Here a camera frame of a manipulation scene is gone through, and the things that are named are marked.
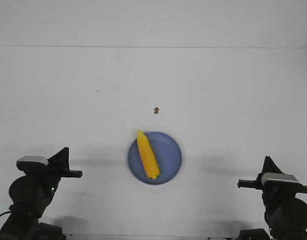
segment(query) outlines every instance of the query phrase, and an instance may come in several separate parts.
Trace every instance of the white wall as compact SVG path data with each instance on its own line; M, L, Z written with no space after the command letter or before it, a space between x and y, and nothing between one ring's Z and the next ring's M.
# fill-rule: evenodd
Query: white wall
M137 128L178 141L172 181L129 171ZM83 177L41 219L65 233L267 230L261 191L237 182L269 155L307 185L307 1L0 1L0 213L16 160L66 146Z

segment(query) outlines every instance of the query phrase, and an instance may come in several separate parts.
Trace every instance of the yellow corn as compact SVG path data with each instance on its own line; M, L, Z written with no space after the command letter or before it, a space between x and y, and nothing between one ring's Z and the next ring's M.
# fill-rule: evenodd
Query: yellow corn
M145 174L155 180L160 174L159 166L148 138L140 129L137 131L137 144Z

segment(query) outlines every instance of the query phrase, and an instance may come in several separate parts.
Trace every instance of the blue plate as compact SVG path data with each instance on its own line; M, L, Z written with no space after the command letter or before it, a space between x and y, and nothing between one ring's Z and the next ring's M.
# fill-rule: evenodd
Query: blue plate
M146 184L164 184L178 173L182 165L182 152L177 142L171 136L163 132L150 131L144 134L147 136L154 152L160 168L160 175L155 180L146 176L138 152L137 139L131 144L128 152L129 168L136 178Z

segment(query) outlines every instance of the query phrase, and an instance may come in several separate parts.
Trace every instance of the camera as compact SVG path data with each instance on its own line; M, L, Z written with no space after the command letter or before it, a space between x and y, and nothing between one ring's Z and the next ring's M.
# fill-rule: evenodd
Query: camera
M16 161L25 176L16 179L9 188L13 204L10 216L0 230L0 240L65 240L62 228L39 223L51 203L61 178L81 178L82 171L69 169L69 148L65 147L47 159L24 156Z
M299 183L293 175L283 173L269 156L265 157L256 180L240 179L238 187L262 190L264 220L273 238L307 239L307 204L296 198L297 193L307 194L307 186Z

